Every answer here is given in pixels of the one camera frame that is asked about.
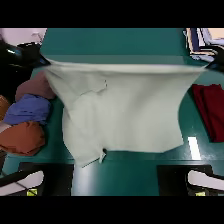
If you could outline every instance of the dark red folded garment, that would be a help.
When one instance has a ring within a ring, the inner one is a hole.
[[[224,90],[221,85],[192,85],[195,103],[212,142],[224,142]]]

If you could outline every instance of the green table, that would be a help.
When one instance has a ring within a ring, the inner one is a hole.
[[[50,59],[88,63],[139,63],[203,65],[192,60],[185,49],[181,29],[56,29],[50,28],[41,49]],[[208,71],[198,84],[222,84],[224,76]],[[73,163],[62,140],[63,104],[52,102],[52,114],[45,127],[47,144],[33,157],[8,154],[3,170],[15,172],[20,162]],[[73,195],[158,195],[156,166],[159,164],[211,164],[215,174],[224,175],[224,143],[210,143],[190,92],[179,110],[184,145],[166,153],[108,152],[85,168],[75,168]],[[201,154],[193,161],[188,137],[196,137]]]

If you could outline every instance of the yellow label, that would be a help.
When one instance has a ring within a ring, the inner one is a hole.
[[[196,193],[196,196],[205,196],[205,192],[198,192]]]
[[[37,189],[29,189],[27,191],[27,196],[37,196]]]

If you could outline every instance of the rust-colored cloth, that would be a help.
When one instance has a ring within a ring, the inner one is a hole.
[[[221,85],[192,85],[195,103],[212,142],[224,142],[224,90]]]
[[[2,121],[5,117],[5,114],[9,107],[10,103],[8,102],[8,100],[4,96],[0,95],[0,121]]]
[[[15,96],[16,102],[19,101],[24,94],[42,96],[46,99],[55,98],[55,93],[52,91],[44,71],[40,71],[33,79],[18,86]]]
[[[20,123],[0,133],[0,149],[9,153],[32,156],[44,144],[44,132],[35,121]]]

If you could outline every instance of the brown cloth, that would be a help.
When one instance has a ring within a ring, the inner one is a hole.
[[[8,100],[4,96],[0,95],[0,121],[4,119],[9,107],[10,103],[8,102]]]
[[[15,96],[16,102],[19,101],[24,94],[42,96],[46,99],[55,98],[55,93],[52,91],[44,71],[40,71],[33,79],[18,86]]]
[[[0,149],[9,153],[32,156],[44,144],[44,132],[35,121],[20,123],[0,133]]]

